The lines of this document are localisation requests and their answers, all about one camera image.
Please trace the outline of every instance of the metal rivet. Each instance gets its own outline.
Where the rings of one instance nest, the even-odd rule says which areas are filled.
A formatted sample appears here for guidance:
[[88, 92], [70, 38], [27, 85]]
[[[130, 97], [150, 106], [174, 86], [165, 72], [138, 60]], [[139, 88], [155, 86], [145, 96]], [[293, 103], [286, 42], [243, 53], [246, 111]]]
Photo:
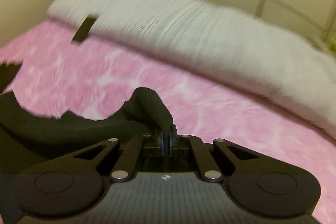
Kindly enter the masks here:
[[124, 170], [118, 170], [118, 171], [114, 171], [111, 174], [112, 178], [114, 179], [125, 179], [128, 176], [128, 173]]
[[208, 179], [219, 179], [221, 177], [221, 173], [216, 170], [209, 170], [204, 175]]

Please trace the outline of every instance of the mattress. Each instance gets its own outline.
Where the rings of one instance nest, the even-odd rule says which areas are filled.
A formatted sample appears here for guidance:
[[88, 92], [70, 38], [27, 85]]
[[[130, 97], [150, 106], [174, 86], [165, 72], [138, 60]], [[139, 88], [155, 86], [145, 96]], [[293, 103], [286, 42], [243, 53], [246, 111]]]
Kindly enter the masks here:
[[196, 135], [204, 142], [224, 138], [314, 174], [322, 188], [314, 216], [322, 224], [335, 223], [336, 141], [264, 99], [117, 41], [90, 36], [81, 44], [72, 42], [76, 31], [48, 20], [0, 49], [0, 63], [23, 60], [8, 87], [22, 107], [40, 116], [60, 117], [69, 109], [88, 119], [104, 119], [136, 87], [149, 87], [170, 110], [179, 135]]

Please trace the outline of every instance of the pink and white patterned fabric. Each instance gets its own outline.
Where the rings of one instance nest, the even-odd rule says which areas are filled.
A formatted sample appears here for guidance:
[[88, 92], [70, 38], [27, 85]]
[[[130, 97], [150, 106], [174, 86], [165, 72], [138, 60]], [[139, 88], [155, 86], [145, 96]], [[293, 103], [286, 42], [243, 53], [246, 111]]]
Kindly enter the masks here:
[[172, 113], [180, 135], [196, 135], [204, 142], [224, 138], [314, 174], [322, 188], [314, 216], [322, 224], [335, 223], [336, 142], [323, 132], [257, 96], [117, 42], [93, 36], [71, 43], [75, 32], [48, 20], [0, 49], [0, 63], [23, 60], [9, 86], [22, 107], [40, 116], [59, 117], [69, 109], [104, 119], [135, 88], [149, 87]]

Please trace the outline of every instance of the wrinkled white fabric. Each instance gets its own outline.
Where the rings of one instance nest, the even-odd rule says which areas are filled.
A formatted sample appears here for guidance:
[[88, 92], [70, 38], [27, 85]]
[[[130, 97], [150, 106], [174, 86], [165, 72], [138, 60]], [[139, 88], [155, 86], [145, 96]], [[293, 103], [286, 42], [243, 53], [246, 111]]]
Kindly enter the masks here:
[[55, 0], [48, 15], [267, 97], [336, 139], [336, 63], [293, 32], [204, 0]]

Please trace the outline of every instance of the black garment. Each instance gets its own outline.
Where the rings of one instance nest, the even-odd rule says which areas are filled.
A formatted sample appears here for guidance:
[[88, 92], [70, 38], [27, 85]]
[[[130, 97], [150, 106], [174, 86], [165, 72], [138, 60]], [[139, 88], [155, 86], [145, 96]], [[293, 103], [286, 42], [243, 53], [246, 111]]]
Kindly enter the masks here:
[[127, 142], [132, 136], [168, 133], [173, 118], [158, 94], [137, 88], [112, 116], [93, 121], [66, 112], [60, 119], [31, 115], [14, 92], [0, 95], [0, 174], [16, 174], [30, 166], [109, 138]]

